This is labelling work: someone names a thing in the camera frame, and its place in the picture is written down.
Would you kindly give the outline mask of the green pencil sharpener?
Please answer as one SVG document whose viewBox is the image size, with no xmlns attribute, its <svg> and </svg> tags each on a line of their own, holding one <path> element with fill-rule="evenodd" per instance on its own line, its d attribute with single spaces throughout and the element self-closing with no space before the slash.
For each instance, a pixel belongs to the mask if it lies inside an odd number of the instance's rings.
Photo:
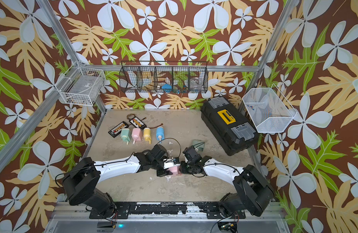
<svg viewBox="0 0 358 233">
<path fill-rule="evenodd" d="M 204 150 L 204 147 L 205 147 L 205 142 L 199 141 L 199 140 L 193 140 L 192 141 L 192 146 L 194 147 L 194 149 L 197 152 L 202 152 Z"/>
<path fill-rule="evenodd" d="M 120 137 L 123 142 L 125 142 L 127 145 L 131 141 L 131 131 L 129 128 L 124 128 L 121 130 Z"/>
</svg>

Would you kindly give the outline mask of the pink pencil sharpener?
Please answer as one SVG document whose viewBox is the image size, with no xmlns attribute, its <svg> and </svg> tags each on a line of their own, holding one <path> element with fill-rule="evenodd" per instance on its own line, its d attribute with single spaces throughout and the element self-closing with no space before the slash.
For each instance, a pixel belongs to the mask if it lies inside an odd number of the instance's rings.
<svg viewBox="0 0 358 233">
<path fill-rule="evenodd" d="M 180 167 L 174 166 L 174 167 L 170 167 L 168 170 L 170 171 L 171 175 L 176 176 L 180 172 Z"/>
<path fill-rule="evenodd" d="M 142 140 L 142 130 L 140 128 L 134 128 L 131 133 L 133 144 Z"/>
</svg>

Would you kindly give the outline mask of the blue pencil sharpener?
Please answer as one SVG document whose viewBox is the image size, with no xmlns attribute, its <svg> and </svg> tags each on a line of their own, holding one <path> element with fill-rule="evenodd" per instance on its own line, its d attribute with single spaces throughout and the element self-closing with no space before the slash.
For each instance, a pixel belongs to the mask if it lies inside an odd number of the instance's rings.
<svg viewBox="0 0 358 233">
<path fill-rule="evenodd" d="M 159 143 L 161 143 L 165 139 L 164 128 L 162 126 L 159 126 L 156 129 L 156 139 Z"/>
</svg>

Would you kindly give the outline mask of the yellow pencil sharpener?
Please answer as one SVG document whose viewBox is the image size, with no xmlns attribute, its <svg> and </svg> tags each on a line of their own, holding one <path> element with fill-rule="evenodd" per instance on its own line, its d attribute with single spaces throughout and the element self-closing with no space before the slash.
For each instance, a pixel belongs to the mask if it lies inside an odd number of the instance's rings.
<svg viewBox="0 0 358 233">
<path fill-rule="evenodd" d="M 146 142 L 148 142 L 149 144 L 151 144 L 152 142 L 152 137 L 151 137 L 151 129 L 146 127 L 144 130 L 143 130 L 143 138 Z"/>
</svg>

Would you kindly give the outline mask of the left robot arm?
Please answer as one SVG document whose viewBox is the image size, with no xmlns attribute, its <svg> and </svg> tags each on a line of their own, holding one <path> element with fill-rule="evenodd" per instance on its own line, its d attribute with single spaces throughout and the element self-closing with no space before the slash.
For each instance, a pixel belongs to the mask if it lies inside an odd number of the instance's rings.
<svg viewBox="0 0 358 233">
<path fill-rule="evenodd" d="M 150 169 L 164 176 L 164 160 L 167 158 L 167 150 L 162 145 L 111 161 L 93 161 L 86 157 L 64 175 L 61 184 L 70 205 L 85 204 L 97 211 L 101 218 L 111 218 L 117 213 L 114 200 L 110 194 L 100 191 L 96 186 L 114 177 Z"/>
</svg>

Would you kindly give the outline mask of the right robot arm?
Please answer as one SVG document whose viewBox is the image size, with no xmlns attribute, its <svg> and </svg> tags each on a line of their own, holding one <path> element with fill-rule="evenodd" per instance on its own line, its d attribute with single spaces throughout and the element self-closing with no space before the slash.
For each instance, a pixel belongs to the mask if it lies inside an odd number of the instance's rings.
<svg viewBox="0 0 358 233">
<path fill-rule="evenodd" d="M 230 183 L 236 192 L 226 194 L 219 202 L 223 217 L 247 210 L 260 217 L 274 198 L 274 189 L 266 178 L 252 165 L 235 167 L 221 163 L 210 156 L 202 157 L 190 146 L 183 151 L 185 160 L 181 162 L 182 174 L 203 174 Z"/>
</svg>

